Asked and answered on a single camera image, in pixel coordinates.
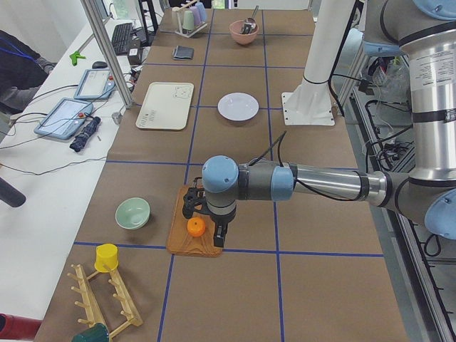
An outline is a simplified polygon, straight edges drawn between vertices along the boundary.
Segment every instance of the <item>red cylinder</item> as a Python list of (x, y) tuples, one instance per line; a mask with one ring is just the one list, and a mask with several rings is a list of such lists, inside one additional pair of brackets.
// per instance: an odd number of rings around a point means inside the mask
[(0, 339), (32, 341), (42, 321), (0, 313)]

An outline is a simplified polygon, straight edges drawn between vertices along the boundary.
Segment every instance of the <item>keyboard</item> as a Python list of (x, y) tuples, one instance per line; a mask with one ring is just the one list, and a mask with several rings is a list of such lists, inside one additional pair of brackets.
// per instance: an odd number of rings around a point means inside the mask
[(132, 35), (132, 23), (119, 24), (115, 26), (111, 43), (117, 56), (126, 55), (128, 53)]

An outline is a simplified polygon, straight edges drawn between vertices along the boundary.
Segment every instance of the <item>green bowl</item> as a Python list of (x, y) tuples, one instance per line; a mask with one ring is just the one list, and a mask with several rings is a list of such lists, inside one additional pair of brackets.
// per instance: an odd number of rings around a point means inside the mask
[(115, 211), (115, 221), (125, 229), (139, 229), (146, 224), (150, 216), (150, 205), (139, 197), (123, 201)]

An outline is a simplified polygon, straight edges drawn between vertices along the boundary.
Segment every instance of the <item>pink bowl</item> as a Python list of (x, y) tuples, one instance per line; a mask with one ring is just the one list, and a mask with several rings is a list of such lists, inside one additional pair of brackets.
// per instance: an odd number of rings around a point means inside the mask
[(258, 34), (258, 24), (254, 28), (253, 32), (249, 34), (241, 34), (242, 27), (244, 25), (243, 20), (235, 21), (234, 23), (229, 25), (229, 32), (231, 33), (231, 37), (234, 41), (240, 45), (247, 45), (250, 44), (252, 41), (255, 40)]

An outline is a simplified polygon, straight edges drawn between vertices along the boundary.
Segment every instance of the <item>bowl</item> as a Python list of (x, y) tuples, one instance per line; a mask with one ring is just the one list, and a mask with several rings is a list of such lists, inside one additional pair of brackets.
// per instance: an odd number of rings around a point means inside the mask
[(139, 229), (146, 224), (150, 216), (150, 205), (139, 197), (129, 198), (115, 211), (115, 221), (125, 229)]
[(241, 34), (242, 27), (244, 26), (243, 20), (235, 21), (229, 25), (229, 32), (231, 33), (231, 37), (234, 41), (240, 45), (247, 45), (250, 44), (252, 41), (255, 40), (258, 34), (258, 24), (254, 28), (251, 33), (248, 34)]
[(246, 93), (231, 93), (225, 95), (217, 104), (219, 113), (232, 121), (252, 119), (259, 109), (258, 101)]

